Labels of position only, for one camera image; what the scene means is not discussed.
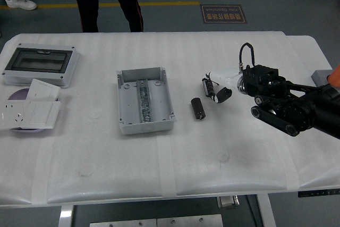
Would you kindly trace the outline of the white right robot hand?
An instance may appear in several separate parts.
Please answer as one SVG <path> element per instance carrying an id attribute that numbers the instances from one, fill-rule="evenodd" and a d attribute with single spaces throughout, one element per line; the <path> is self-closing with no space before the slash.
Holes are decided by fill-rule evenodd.
<path id="1" fill-rule="evenodd" d="M 245 94 L 243 76 L 237 68 L 225 68 L 206 73 L 202 79 L 202 85 L 205 96 L 215 103 L 228 100 L 235 90 Z"/>

